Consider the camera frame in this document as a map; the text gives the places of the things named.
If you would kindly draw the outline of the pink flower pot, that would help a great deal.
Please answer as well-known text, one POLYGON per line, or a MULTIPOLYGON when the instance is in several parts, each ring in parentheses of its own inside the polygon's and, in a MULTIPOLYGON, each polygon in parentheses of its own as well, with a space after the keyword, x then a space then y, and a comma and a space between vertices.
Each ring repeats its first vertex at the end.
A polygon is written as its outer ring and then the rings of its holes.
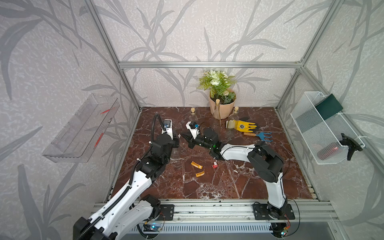
POLYGON ((233 111, 236 102, 236 93, 232 89, 227 89, 229 94, 224 96, 224 100, 220 98, 220 117, 221 119, 227 118, 233 111))

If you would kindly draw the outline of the peeled gold label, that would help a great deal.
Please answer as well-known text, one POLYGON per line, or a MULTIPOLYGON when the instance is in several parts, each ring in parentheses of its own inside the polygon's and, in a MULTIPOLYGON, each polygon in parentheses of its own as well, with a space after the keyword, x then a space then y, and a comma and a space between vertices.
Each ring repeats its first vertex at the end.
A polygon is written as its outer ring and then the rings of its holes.
POLYGON ((196 173, 196 177, 198 178, 198 177, 201 177, 201 176, 203 176, 205 174, 205 171, 202 171, 202 172, 200 172, 200 173, 196 173))

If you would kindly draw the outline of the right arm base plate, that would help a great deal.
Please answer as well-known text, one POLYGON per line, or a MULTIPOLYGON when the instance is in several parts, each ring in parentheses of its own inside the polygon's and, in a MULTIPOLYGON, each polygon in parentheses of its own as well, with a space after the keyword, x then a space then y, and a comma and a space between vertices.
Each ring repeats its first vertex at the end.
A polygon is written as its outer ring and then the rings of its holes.
POLYGON ((252 204, 255 220, 295 220, 295 214, 290 204, 284 203, 281 208, 276 208, 271 204, 252 204))

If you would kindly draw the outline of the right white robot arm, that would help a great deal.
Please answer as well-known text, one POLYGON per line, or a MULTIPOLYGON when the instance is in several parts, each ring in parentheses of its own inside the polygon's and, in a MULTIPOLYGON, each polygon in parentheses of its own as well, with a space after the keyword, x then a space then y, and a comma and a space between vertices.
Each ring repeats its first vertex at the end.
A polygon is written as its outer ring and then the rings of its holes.
POLYGON ((268 192, 268 204, 272 208, 283 210, 287 197, 283 187, 283 158, 269 144, 259 141, 251 145, 233 145, 219 140, 212 128, 204 129, 201 134, 197 129, 181 133, 189 148, 200 146, 209 150, 215 160, 243 161, 250 163, 264 181, 268 192))

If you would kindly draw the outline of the dark green card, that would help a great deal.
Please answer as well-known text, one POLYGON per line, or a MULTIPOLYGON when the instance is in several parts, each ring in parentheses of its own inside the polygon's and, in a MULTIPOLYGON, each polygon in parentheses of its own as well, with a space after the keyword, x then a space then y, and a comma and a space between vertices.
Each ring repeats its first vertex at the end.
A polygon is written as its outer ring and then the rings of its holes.
POLYGON ((333 94, 328 95, 325 99, 317 103, 315 108, 323 120, 331 118, 344 109, 333 94))

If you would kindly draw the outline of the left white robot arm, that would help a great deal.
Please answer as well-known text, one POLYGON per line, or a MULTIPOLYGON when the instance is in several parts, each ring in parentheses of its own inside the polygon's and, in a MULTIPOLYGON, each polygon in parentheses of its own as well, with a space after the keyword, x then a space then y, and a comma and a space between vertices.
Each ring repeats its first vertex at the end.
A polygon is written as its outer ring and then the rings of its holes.
POLYGON ((161 134, 151 142, 149 150, 140 158, 129 181, 96 213, 88 219, 81 217, 73 227, 75 240, 119 240, 144 220, 160 215, 161 202, 151 195, 137 205, 135 200, 165 171, 179 138, 161 134))

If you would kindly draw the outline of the yellow gardening glove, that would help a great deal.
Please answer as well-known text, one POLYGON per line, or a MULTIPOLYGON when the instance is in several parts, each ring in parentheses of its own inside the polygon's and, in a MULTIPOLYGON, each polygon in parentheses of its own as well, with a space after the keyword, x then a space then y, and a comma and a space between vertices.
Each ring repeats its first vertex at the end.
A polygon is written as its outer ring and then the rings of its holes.
POLYGON ((237 121, 236 130, 242 133, 252 133, 257 128, 255 123, 245 122, 245 121, 237 121))

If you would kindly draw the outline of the blue hand rake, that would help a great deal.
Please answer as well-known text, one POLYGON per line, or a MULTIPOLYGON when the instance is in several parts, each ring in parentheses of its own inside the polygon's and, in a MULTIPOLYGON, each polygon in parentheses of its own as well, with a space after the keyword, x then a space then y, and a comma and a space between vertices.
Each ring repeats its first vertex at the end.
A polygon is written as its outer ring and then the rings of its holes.
POLYGON ((244 133, 245 136, 258 137, 263 142, 272 142, 273 140, 271 140, 271 138, 272 138, 271 134, 272 134, 271 132, 269 132, 269 133, 259 132, 258 134, 256 134, 256 133, 244 133))

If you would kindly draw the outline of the glass bottle with red label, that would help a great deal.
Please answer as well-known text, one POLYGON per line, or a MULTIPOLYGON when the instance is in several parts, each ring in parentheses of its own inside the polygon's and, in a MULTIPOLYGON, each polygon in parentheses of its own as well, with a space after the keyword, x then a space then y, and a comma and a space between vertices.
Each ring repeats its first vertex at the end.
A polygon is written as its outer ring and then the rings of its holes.
POLYGON ((173 148, 172 149, 172 154, 171 154, 171 160, 172 161, 177 161, 180 159, 180 150, 181 150, 181 148, 173 148))

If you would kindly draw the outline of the green artificial plant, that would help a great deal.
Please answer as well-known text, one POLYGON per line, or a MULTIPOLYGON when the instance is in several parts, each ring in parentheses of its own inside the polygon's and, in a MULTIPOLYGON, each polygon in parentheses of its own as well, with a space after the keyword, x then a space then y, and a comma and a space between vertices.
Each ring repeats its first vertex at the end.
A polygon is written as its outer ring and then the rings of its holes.
POLYGON ((199 90, 209 90, 209 97, 215 102, 220 100, 221 105, 231 104, 236 100, 236 93, 230 88, 237 81, 234 76, 228 76, 224 71, 209 70, 199 79, 199 90))

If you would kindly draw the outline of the short glass bottle gold label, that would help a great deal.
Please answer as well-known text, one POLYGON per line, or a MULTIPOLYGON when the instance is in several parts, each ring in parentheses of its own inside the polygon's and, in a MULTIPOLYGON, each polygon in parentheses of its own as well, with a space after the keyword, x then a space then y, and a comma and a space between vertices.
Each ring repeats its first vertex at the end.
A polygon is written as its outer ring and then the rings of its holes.
POLYGON ((193 123, 194 125, 199 124, 199 120, 198 120, 198 117, 197 117, 196 109, 195 109, 195 108, 191 108, 189 120, 190 120, 191 123, 193 123))

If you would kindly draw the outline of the clear plastic wall shelf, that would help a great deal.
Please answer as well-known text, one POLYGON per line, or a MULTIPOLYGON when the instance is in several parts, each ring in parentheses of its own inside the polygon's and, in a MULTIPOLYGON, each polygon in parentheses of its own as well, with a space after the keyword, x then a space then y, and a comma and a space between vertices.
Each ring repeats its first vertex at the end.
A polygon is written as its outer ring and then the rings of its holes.
POLYGON ((43 151, 54 163, 87 163, 120 107, 119 98, 90 94, 43 151))

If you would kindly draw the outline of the aluminium front rail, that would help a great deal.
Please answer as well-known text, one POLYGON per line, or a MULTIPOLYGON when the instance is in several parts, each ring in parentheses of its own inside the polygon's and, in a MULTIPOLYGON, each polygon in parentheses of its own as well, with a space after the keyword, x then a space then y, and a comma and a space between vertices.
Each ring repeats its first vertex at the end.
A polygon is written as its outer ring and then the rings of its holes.
MULTIPOLYGON (((172 223, 251 223, 257 220, 252 208, 254 202, 266 203, 266 200, 194 200, 194 199, 161 199, 162 204, 174 205, 172 223)), ((338 222, 331 202, 297 199, 289 200, 297 222, 338 222)))

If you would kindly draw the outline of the tall slim glass bottle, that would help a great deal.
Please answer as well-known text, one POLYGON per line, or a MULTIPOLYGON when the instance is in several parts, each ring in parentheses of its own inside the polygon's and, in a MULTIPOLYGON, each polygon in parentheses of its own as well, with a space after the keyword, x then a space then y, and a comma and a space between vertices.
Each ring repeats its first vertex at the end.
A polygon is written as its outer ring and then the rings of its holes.
POLYGON ((213 117, 211 119, 211 127, 215 131, 219 131, 221 128, 220 99, 216 99, 215 102, 215 109, 213 112, 213 117))

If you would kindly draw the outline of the black spray bottle trigger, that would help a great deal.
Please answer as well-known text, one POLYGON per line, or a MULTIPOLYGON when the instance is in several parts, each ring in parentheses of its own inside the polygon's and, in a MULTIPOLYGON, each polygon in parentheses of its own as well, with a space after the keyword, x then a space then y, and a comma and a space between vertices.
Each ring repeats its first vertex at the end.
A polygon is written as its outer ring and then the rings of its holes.
POLYGON ((340 140, 340 144, 342 146, 348 147, 348 154, 347 154, 347 161, 350 161, 352 159, 353 154, 358 151, 362 152, 363 148, 362 146, 356 142, 353 138, 348 137, 344 133, 341 133, 342 139, 340 140))

